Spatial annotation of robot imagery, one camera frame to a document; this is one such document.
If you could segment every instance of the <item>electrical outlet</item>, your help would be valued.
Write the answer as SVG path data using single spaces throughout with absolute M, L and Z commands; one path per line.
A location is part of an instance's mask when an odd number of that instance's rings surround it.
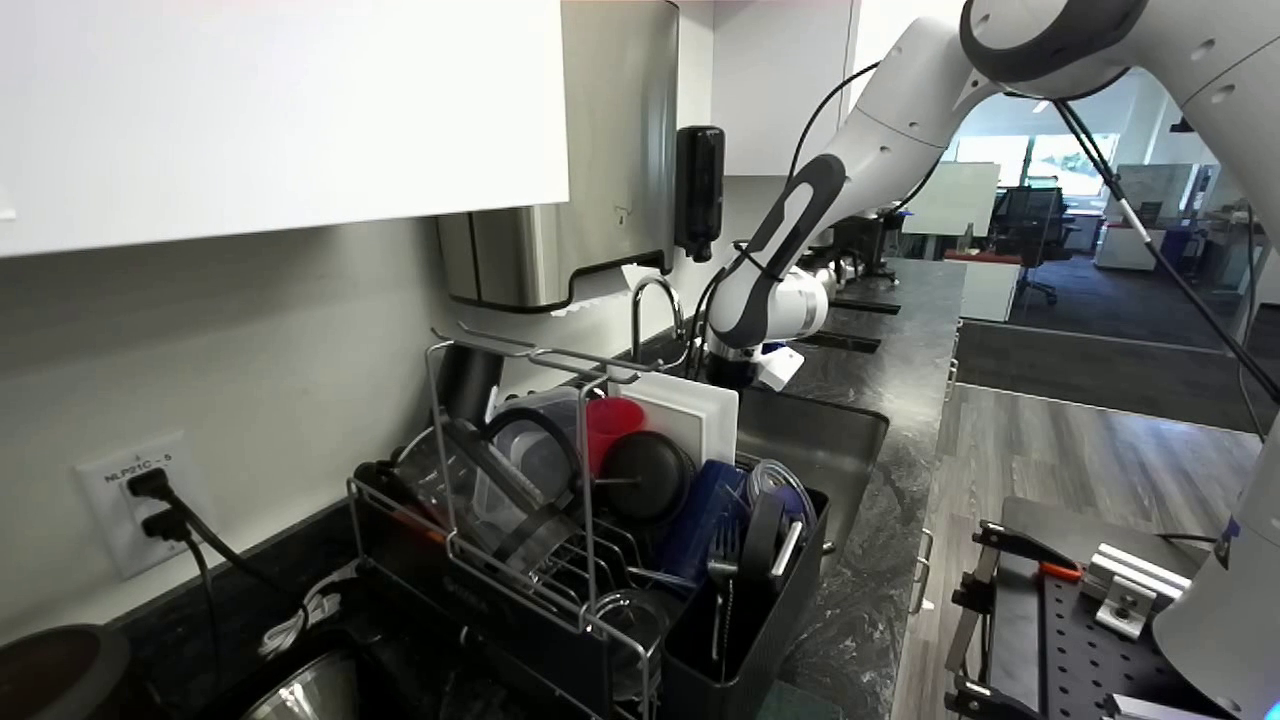
M 193 504 L 195 516 L 204 516 L 211 526 L 211 516 L 195 494 L 195 466 L 193 466 L 193 447 L 188 447 L 183 432 L 167 432 L 167 436 L 145 439 L 135 447 L 119 447 L 113 455 L 78 466 L 78 481 L 88 495 L 94 516 L 99 519 L 106 546 L 107 546 L 119 578 L 135 578 L 135 571 L 183 552 L 183 546 L 154 540 L 140 529 L 154 511 L 163 511 L 160 500 L 130 494 L 130 481 L 147 467 L 163 467 L 171 494 L 183 504 Z

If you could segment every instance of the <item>stainless steel sink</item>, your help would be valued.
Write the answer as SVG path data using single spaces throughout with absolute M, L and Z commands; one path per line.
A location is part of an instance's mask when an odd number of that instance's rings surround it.
M 878 414 L 757 387 L 742 393 L 742 466 L 780 461 L 808 488 L 822 488 L 827 495 L 827 540 L 851 534 L 886 436 L 887 420 Z

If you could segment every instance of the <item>faucet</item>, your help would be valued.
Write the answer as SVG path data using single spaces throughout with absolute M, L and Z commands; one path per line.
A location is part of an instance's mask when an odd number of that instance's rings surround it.
M 631 356 L 642 354 L 642 299 L 646 299 L 646 292 L 650 292 L 652 286 L 663 288 L 663 298 L 668 298 L 673 328 L 678 328 L 678 333 L 683 328 L 683 310 L 681 310 L 681 298 L 678 298 L 673 279 L 663 279 L 663 277 L 646 277 L 646 279 L 631 288 Z M 678 362 L 663 362 L 663 356 L 659 356 L 658 368 L 659 368 L 659 374 L 681 368 L 683 356 L 687 356 L 687 350 L 681 346 L 681 356 L 678 356 Z

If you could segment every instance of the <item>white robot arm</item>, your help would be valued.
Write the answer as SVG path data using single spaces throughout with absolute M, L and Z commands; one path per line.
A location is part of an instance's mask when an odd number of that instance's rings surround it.
M 712 333 L 728 350 L 787 346 L 827 315 L 796 272 L 813 238 L 897 209 L 961 122 L 993 93 L 1071 102 L 1134 65 L 1177 96 L 1205 145 L 1280 231 L 1280 12 L 1271 0 L 968 0 L 961 30 L 917 19 L 836 141 L 808 159 L 728 266 Z M 1280 713 L 1280 423 L 1244 495 L 1234 568 L 1210 566 L 1158 619 L 1166 658 L 1235 717 Z

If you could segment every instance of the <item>cabinet door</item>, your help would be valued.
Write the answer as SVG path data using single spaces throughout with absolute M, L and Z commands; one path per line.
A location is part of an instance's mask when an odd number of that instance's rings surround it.
M 859 0 L 851 65 L 864 69 L 886 61 L 917 16 L 932 16 L 961 30 L 961 12 L 964 0 Z
M 728 176 L 784 176 L 815 102 L 848 71 L 855 0 L 716 0 L 716 125 Z M 808 150 L 836 136 L 827 112 Z
M 0 258 L 556 205 L 561 0 L 3 0 Z

